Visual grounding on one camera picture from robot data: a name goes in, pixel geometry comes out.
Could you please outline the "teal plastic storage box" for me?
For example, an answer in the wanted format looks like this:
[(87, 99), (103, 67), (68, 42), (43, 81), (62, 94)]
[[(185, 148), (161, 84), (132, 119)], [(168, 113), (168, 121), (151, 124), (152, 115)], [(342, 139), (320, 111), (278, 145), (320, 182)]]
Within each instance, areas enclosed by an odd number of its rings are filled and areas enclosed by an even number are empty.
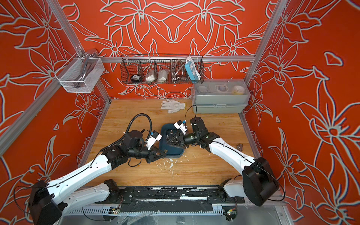
[(176, 131), (176, 130), (177, 129), (173, 124), (165, 124), (161, 128), (162, 138), (160, 140), (159, 149), (162, 151), (167, 150), (166, 158), (180, 158), (185, 152), (185, 149), (183, 148), (171, 146), (166, 143), (167, 131)]

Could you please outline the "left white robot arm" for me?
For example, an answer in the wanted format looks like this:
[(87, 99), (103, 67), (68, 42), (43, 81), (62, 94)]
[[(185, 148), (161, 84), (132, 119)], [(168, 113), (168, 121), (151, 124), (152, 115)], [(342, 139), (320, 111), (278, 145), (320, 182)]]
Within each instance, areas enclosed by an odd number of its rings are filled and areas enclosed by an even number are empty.
[(73, 172), (45, 182), (40, 180), (31, 187), (29, 210), (34, 224), (52, 225), (60, 219), (65, 208), (65, 198), (98, 176), (126, 163), (129, 158), (144, 158), (151, 163), (165, 156), (154, 146), (160, 141), (161, 134), (153, 131), (148, 139), (143, 139), (140, 131), (133, 130), (115, 143), (101, 149), (99, 154), (88, 164)]

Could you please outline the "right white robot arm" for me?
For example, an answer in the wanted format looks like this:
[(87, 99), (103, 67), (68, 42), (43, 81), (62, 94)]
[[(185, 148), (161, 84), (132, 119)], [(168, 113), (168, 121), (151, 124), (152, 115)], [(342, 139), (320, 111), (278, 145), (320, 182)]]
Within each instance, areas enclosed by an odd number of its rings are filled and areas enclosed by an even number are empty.
[(228, 179), (219, 186), (224, 199), (246, 197), (254, 205), (262, 206), (279, 189), (279, 183), (265, 158), (254, 158), (235, 149), (218, 134), (208, 131), (201, 117), (192, 118), (190, 124), (193, 130), (191, 133), (183, 121), (166, 129), (166, 143), (183, 149), (197, 145), (235, 168), (242, 180)]

